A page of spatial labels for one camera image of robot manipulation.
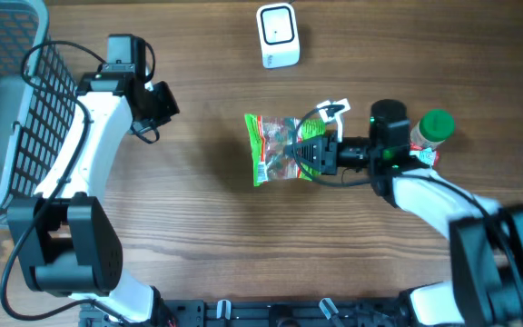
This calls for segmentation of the colourful candy bag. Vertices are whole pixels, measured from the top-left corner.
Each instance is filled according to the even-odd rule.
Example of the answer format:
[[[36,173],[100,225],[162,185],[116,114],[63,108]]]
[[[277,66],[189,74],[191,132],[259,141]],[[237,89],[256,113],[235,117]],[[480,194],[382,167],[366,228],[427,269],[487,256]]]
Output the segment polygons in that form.
[[[311,179],[284,153],[285,147],[292,143],[299,119],[246,114],[244,120],[252,149],[254,186],[280,180]]]

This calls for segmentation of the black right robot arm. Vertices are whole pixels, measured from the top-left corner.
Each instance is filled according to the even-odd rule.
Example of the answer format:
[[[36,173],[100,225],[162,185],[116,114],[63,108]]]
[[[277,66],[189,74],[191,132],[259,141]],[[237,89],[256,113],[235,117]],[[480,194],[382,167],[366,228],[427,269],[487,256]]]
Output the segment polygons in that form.
[[[410,120],[397,100],[370,109],[367,137],[346,137],[347,100],[325,101],[312,112],[335,131],[304,139],[294,125],[284,152],[301,173],[325,184],[340,168],[365,171],[355,182],[417,215],[449,241],[451,278],[407,291],[411,326],[523,324],[523,203],[504,206],[441,178],[410,154]]]

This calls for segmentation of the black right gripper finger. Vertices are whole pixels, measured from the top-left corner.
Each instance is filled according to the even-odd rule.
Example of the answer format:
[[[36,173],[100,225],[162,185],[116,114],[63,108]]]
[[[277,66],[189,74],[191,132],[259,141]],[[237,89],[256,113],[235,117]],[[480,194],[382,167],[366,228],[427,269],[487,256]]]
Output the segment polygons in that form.
[[[321,135],[312,138],[292,143],[288,146],[288,153],[293,154],[297,151],[298,154],[319,154],[322,148],[323,137]]]
[[[303,153],[303,152],[291,152],[290,157],[294,160],[298,160],[300,164],[303,164],[307,170],[312,170],[315,173],[320,173],[322,164],[321,156],[314,153]]]

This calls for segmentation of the green lid sauce jar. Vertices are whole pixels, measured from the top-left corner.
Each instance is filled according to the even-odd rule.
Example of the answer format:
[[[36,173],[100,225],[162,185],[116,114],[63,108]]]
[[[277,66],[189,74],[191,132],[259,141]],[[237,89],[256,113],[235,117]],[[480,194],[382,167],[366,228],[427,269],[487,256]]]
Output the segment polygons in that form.
[[[445,110],[427,112],[412,128],[410,140],[421,148],[436,149],[449,139],[456,130],[453,116]]]

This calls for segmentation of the red snack packet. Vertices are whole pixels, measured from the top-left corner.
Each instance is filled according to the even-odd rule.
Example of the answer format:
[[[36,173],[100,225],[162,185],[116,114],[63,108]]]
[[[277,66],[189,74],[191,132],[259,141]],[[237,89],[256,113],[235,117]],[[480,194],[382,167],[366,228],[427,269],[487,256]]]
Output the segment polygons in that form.
[[[435,166],[439,161],[438,151],[432,148],[423,148],[416,144],[410,144],[410,155],[428,166]]]

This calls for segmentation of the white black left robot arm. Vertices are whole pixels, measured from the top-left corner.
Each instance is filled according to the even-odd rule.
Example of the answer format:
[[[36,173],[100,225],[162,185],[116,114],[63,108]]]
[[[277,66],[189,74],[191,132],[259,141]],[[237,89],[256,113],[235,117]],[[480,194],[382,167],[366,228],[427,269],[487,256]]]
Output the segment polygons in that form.
[[[72,94],[49,87],[79,108],[52,169],[35,196],[14,200],[8,226],[14,248],[0,282],[4,311],[19,321],[41,321],[89,305],[123,326],[175,326],[159,291],[123,268],[122,244],[104,208],[104,188],[122,139],[135,128],[157,130],[178,114],[166,82],[135,73],[86,74]],[[39,314],[21,314],[8,299],[14,263],[28,288],[70,303]]]

